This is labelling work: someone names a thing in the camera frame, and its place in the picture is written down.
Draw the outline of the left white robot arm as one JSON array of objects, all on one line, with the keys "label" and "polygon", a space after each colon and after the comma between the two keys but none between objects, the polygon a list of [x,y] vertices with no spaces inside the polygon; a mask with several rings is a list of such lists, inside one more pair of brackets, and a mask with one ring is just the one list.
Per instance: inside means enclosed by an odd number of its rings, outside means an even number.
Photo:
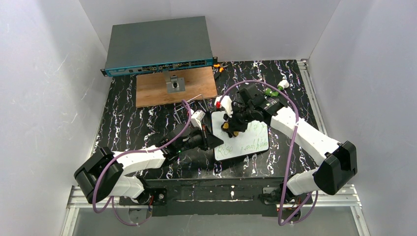
[{"label": "left white robot arm", "polygon": [[199,148],[212,150],[224,142],[203,125],[201,128],[180,124],[157,144],[139,152],[113,152],[108,147],[93,154],[75,173],[74,178],[88,203],[106,197],[138,198],[146,191],[145,184],[135,173],[171,165],[184,151]]}]

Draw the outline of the white whiteboard black frame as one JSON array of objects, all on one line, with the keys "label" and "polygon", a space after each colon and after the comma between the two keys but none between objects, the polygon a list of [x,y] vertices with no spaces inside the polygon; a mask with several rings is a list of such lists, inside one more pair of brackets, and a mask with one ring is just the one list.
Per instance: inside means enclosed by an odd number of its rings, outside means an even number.
[{"label": "white whiteboard black frame", "polygon": [[214,149],[215,160],[223,161],[269,150],[268,126],[264,122],[252,121],[245,132],[230,138],[221,130],[225,122],[224,115],[224,111],[215,111],[210,115],[213,134],[224,141],[224,144]]}]

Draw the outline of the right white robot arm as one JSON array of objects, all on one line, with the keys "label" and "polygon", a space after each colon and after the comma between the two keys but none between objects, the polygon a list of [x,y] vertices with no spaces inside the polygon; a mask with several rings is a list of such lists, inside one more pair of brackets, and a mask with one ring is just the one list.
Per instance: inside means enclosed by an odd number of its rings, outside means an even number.
[{"label": "right white robot arm", "polygon": [[253,81],[242,83],[237,91],[240,99],[233,101],[227,94],[215,99],[215,106],[225,111],[222,130],[229,137],[246,131],[252,121],[264,122],[294,141],[316,162],[317,168],[287,178],[283,189],[289,197],[316,190],[335,195],[357,174],[357,148],[341,143],[300,118],[283,95],[264,94]]}]

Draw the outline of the yellow black whiteboard eraser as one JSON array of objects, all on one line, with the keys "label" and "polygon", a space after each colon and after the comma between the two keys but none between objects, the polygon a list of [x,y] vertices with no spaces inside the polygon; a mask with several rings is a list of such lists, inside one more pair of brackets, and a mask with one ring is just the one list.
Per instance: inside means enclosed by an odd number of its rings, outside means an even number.
[{"label": "yellow black whiteboard eraser", "polygon": [[227,121],[221,125],[221,130],[227,133],[229,138],[234,138],[239,135],[239,131],[235,131]]}]

